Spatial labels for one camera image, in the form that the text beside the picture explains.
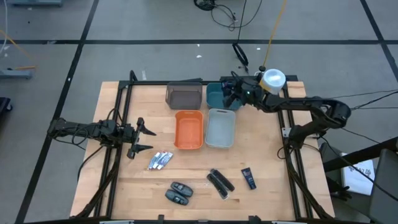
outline remote control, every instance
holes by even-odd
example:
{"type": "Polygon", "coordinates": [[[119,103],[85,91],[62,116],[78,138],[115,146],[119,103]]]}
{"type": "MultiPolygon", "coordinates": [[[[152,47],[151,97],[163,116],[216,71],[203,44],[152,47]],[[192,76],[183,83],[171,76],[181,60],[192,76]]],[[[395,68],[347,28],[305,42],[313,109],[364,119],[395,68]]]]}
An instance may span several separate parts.
{"type": "Polygon", "coordinates": [[[179,193],[175,192],[174,190],[167,190],[165,196],[167,197],[167,199],[169,199],[174,203],[180,205],[188,204],[188,199],[186,199],[184,196],[180,195],[179,193]]]}
{"type": "Polygon", "coordinates": [[[216,187],[221,198],[225,200],[228,198],[228,192],[225,190],[224,186],[217,180],[213,174],[207,175],[207,179],[216,187]]]}
{"type": "Polygon", "coordinates": [[[234,191],[235,187],[234,185],[231,184],[231,182],[224,177],[223,174],[221,174],[218,170],[212,169],[210,171],[228,190],[234,191]]]}
{"type": "Polygon", "coordinates": [[[191,197],[193,194],[193,190],[186,186],[185,184],[181,184],[178,182],[173,182],[171,185],[171,188],[175,190],[177,193],[180,195],[186,196],[186,197],[191,197]]]}

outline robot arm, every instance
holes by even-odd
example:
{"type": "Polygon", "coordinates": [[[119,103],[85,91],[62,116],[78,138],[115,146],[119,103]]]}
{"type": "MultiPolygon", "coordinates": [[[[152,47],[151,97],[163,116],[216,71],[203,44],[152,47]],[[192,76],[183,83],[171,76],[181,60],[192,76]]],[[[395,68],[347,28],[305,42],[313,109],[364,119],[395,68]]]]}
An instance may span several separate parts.
{"type": "Polygon", "coordinates": [[[338,100],[323,99],[318,96],[304,98],[282,98],[261,88],[259,82],[262,74],[256,77],[240,78],[231,72],[232,78],[221,80],[224,94],[224,106],[227,108],[234,100],[243,105],[249,104],[265,113],[275,113],[282,110],[310,111],[313,121],[306,125],[291,127],[288,143],[293,148],[300,149],[304,140],[311,134],[325,134],[329,128],[343,128],[351,116],[349,106],[338,100]]]}
{"type": "Polygon", "coordinates": [[[145,127],[143,118],[138,118],[136,129],[134,129],[130,124],[118,126],[114,120],[81,124],[59,118],[50,123],[47,133],[53,139],[65,136],[78,136],[95,139],[99,141],[101,146],[105,147],[118,147],[122,143],[131,143],[131,148],[127,153],[127,156],[130,159],[133,159],[136,153],[142,150],[152,149],[152,146],[143,146],[138,144],[140,133],[152,136],[156,135],[145,127]]]}

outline orange plastic bin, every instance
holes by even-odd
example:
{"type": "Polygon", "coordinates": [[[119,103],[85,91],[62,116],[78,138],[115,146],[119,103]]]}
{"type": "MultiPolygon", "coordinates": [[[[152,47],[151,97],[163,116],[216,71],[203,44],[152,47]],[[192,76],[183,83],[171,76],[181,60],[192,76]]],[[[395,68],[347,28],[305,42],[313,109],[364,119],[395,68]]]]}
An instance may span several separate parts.
{"type": "Polygon", "coordinates": [[[174,146],[179,149],[199,149],[203,144],[203,114],[183,110],[175,114],[174,146]]]}

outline concrete floor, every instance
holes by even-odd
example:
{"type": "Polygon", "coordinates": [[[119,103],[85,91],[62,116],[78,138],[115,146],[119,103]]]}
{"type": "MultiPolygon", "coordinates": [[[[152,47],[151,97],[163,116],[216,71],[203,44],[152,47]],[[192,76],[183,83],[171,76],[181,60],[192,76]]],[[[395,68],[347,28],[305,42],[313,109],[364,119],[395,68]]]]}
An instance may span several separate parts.
{"type": "MultiPolygon", "coordinates": [[[[9,35],[16,40],[79,40],[93,0],[69,0],[63,7],[9,6],[9,35]]],[[[244,21],[256,11],[259,0],[249,1],[244,21]]],[[[240,18],[243,1],[218,0],[240,18]]],[[[386,40],[398,39],[395,0],[368,1],[370,10],[386,40]]],[[[242,28],[242,39],[268,39],[282,1],[264,0],[257,17],[242,28]]],[[[0,29],[4,29],[4,5],[0,3],[0,29]]],[[[228,23],[222,12],[216,19],[228,23]]],[[[184,0],[100,0],[88,33],[88,40],[235,39],[233,32],[215,24],[209,12],[184,0]]],[[[377,40],[360,1],[288,0],[275,35],[279,40],[377,40]]],[[[27,185],[43,145],[65,78],[76,52],[75,44],[23,44],[30,62],[14,46],[0,55],[0,69],[36,64],[31,80],[0,80],[0,96],[9,97],[14,110],[0,129],[0,223],[14,223],[27,185]]],[[[249,58],[250,73],[257,71],[267,48],[265,44],[241,44],[249,58]]],[[[388,45],[398,57],[398,45],[388,45]]],[[[89,123],[103,81],[126,80],[133,69],[142,79],[218,80],[240,62],[230,44],[150,44],[83,47],[62,117],[89,123]]],[[[396,76],[379,44],[275,44],[267,67],[298,75],[308,95],[324,97],[398,89],[396,76]]],[[[342,98],[350,106],[382,94],[342,98]]],[[[373,106],[398,106],[398,95],[373,106]]],[[[377,141],[397,136],[396,110],[357,110],[347,129],[377,141]]],[[[344,152],[373,143],[347,133],[331,130],[325,136],[344,152]]],[[[83,151],[67,144],[51,144],[26,222],[68,218],[76,188],[76,173],[83,151]]],[[[364,220],[335,203],[342,219],[364,220]]]]}

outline black wire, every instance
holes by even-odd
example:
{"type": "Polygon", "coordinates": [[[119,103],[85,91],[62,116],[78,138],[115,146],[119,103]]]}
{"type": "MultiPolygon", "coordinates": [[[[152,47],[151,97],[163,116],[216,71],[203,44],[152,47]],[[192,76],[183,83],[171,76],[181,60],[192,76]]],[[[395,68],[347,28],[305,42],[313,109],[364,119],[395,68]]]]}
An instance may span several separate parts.
{"type": "Polygon", "coordinates": [[[104,146],[101,146],[100,148],[98,148],[95,152],[93,152],[91,155],[89,155],[84,161],[83,163],[80,165],[79,167],[79,171],[77,172],[77,181],[79,181],[79,177],[80,177],[80,172],[81,169],[83,168],[83,166],[86,164],[86,162],[91,159],[97,152],[99,152],[104,146]]]}
{"type": "Polygon", "coordinates": [[[118,112],[118,117],[119,117],[119,119],[122,120],[122,116],[120,116],[119,109],[113,108],[113,109],[111,109],[111,111],[108,113],[108,115],[107,115],[107,117],[106,117],[106,127],[108,127],[108,121],[109,121],[109,118],[111,117],[111,114],[112,114],[113,111],[117,111],[117,112],[118,112]]]}
{"type": "Polygon", "coordinates": [[[238,33],[238,39],[236,40],[236,43],[239,42],[239,38],[241,37],[241,29],[242,29],[242,23],[243,23],[244,9],[246,8],[247,1],[248,0],[244,0],[243,10],[242,10],[242,18],[241,18],[241,25],[239,25],[239,33],[238,33]]]}
{"type": "Polygon", "coordinates": [[[215,4],[215,8],[218,8],[219,10],[223,11],[232,21],[235,22],[236,17],[235,17],[234,13],[232,12],[232,10],[230,8],[228,8],[225,5],[221,5],[221,4],[215,4]],[[231,13],[231,15],[228,15],[228,13],[226,11],[224,11],[224,9],[219,8],[220,6],[228,9],[228,11],[231,13]]]}
{"type": "Polygon", "coordinates": [[[390,94],[387,94],[387,95],[385,95],[385,96],[376,98],[376,99],[371,100],[371,101],[369,101],[369,102],[367,102],[367,103],[364,103],[364,104],[362,104],[362,105],[355,106],[354,108],[351,108],[351,110],[354,111],[354,110],[360,109],[360,108],[362,108],[362,107],[364,107],[364,106],[366,106],[366,105],[369,105],[369,104],[371,104],[371,103],[377,102],[377,101],[379,101],[379,100],[381,100],[381,99],[383,99],[383,98],[385,98],[385,97],[391,96],[391,95],[396,94],[396,93],[398,93],[398,91],[395,91],[395,92],[390,93],[390,94]]]}
{"type": "Polygon", "coordinates": [[[232,75],[232,77],[234,77],[234,79],[235,79],[236,81],[242,81],[242,82],[244,82],[244,83],[246,83],[247,85],[250,85],[250,86],[257,86],[257,85],[255,85],[255,84],[250,84],[250,83],[244,81],[244,79],[241,78],[241,77],[240,77],[236,72],[234,72],[234,71],[231,71],[231,75],[232,75]]]}
{"type": "Polygon", "coordinates": [[[360,93],[360,94],[345,95],[345,96],[335,96],[335,97],[331,97],[330,99],[337,99],[337,98],[351,97],[351,96],[363,96],[363,95],[369,95],[369,94],[374,94],[374,93],[389,93],[392,91],[398,91],[398,90],[382,90],[382,91],[374,91],[374,92],[369,92],[369,93],[360,93]]]}
{"type": "MultiPolygon", "coordinates": [[[[279,156],[279,152],[283,149],[284,147],[282,146],[280,149],[278,149],[278,152],[276,153],[276,156],[279,158],[279,159],[286,159],[287,157],[285,156],[284,158],[282,158],[282,157],[280,157],[279,156]]],[[[291,154],[292,154],[292,152],[293,152],[293,149],[291,149],[290,151],[289,151],[289,154],[287,155],[287,156],[290,156],[291,154]]]]}
{"type": "Polygon", "coordinates": [[[372,141],[372,142],[375,142],[375,143],[380,144],[378,141],[373,140],[373,139],[371,139],[371,138],[369,138],[369,137],[366,137],[366,136],[364,136],[364,135],[362,135],[362,134],[355,133],[355,132],[350,131],[350,130],[347,130],[347,129],[345,129],[345,128],[342,128],[342,130],[344,130],[344,131],[346,131],[346,132],[349,132],[349,133],[351,133],[351,134],[355,134],[355,135],[357,135],[357,136],[361,136],[362,138],[366,138],[367,140],[370,140],[370,141],[372,141]]]}
{"type": "Polygon", "coordinates": [[[88,125],[86,125],[86,126],[84,126],[84,127],[81,127],[81,128],[79,128],[79,129],[77,129],[77,130],[73,133],[73,135],[72,135],[72,144],[80,145],[81,143],[83,143],[84,141],[86,141],[86,139],[88,138],[88,131],[87,131],[86,128],[91,127],[91,126],[102,126],[102,125],[100,125],[100,124],[98,124],[98,123],[94,123],[94,124],[88,124],[88,125]],[[79,143],[75,143],[75,137],[76,137],[77,133],[78,133],[79,131],[81,131],[81,130],[85,130],[85,131],[86,131],[86,136],[85,136],[85,137],[83,138],[83,140],[81,140],[79,143]]]}
{"type": "Polygon", "coordinates": [[[233,21],[233,23],[230,24],[230,25],[225,25],[225,24],[222,24],[222,23],[216,21],[216,19],[214,18],[214,15],[213,15],[213,10],[214,10],[214,9],[211,10],[211,18],[212,18],[213,21],[216,22],[218,25],[223,26],[223,27],[227,27],[227,28],[229,29],[229,31],[234,31],[236,28],[242,28],[242,27],[245,27],[245,26],[249,25],[249,24],[251,23],[251,21],[253,21],[253,19],[256,17],[257,13],[259,12],[260,7],[261,7],[261,4],[262,4],[262,0],[260,0],[260,4],[259,4],[259,7],[258,7],[257,10],[256,10],[256,13],[254,13],[254,15],[253,15],[253,17],[251,18],[251,20],[250,20],[248,23],[246,23],[245,25],[232,26],[232,25],[235,23],[235,21],[233,21]]]}
{"type": "Polygon", "coordinates": [[[228,8],[228,10],[231,12],[231,16],[224,10],[224,9],[222,9],[222,8],[220,8],[220,7],[216,7],[216,9],[219,9],[219,10],[221,10],[221,11],[223,11],[230,19],[231,19],[231,21],[232,21],[232,23],[228,26],[228,30],[229,31],[234,31],[235,30],[235,28],[234,27],[231,27],[233,24],[235,24],[235,22],[236,22],[236,17],[235,17],[235,15],[232,13],[232,11],[228,8]]]}
{"type": "Polygon", "coordinates": [[[79,147],[80,149],[82,149],[82,150],[84,150],[84,151],[86,150],[85,148],[81,147],[80,145],[74,144],[74,143],[72,143],[72,142],[66,142],[66,141],[58,140],[58,139],[56,139],[56,138],[54,138],[54,140],[56,140],[57,142],[62,142],[62,143],[67,143],[67,144],[71,144],[71,145],[77,146],[77,147],[79,147]]]}
{"type": "Polygon", "coordinates": [[[309,147],[311,147],[311,148],[313,148],[313,149],[315,149],[316,151],[319,152],[319,148],[317,148],[317,147],[315,147],[315,146],[311,146],[311,145],[306,144],[306,143],[303,143],[303,145],[304,145],[304,146],[309,146],[309,147]]]}
{"type": "MultiPolygon", "coordinates": [[[[313,148],[313,149],[315,149],[316,151],[319,152],[319,149],[318,149],[317,147],[315,147],[315,146],[311,146],[311,145],[306,144],[306,143],[303,143],[303,145],[309,146],[309,147],[311,147],[311,148],[313,148]]],[[[279,152],[280,152],[282,149],[283,149],[283,146],[282,146],[280,149],[278,149],[276,156],[277,156],[279,159],[286,159],[286,156],[285,156],[284,158],[282,158],[282,157],[279,156],[279,152]]],[[[293,150],[294,150],[294,149],[291,149],[291,150],[289,151],[289,155],[288,155],[288,156],[290,156],[290,155],[292,154],[293,150]]]]}
{"type": "Polygon", "coordinates": [[[375,183],[372,179],[370,179],[370,177],[368,177],[366,174],[364,174],[363,172],[361,172],[358,168],[356,168],[354,165],[352,165],[352,163],[348,162],[346,159],[344,159],[341,155],[339,155],[335,149],[333,149],[328,140],[326,140],[324,137],[321,137],[323,140],[325,140],[325,142],[328,144],[329,148],[336,154],[336,156],[338,156],[342,161],[344,161],[345,163],[347,163],[350,167],[352,167],[354,170],[356,170],[357,172],[359,172],[360,174],[362,174],[365,178],[367,178],[370,182],[373,183],[374,186],[376,186],[378,189],[380,189],[382,192],[384,192],[386,195],[388,195],[390,198],[394,199],[395,201],[398,201],[398,198],[396,198],[395,196],[393,196],[392,194],[390,194],[388,191],[384,190],[382,187],[380,187],[379,184],[375,183]]]}
{"type": "Polygon", "coordinates": [[[370,110],[370,109],[398,109],[398,106],[374,107],[374,108],[358,108],[358,110],[370,110]]]}

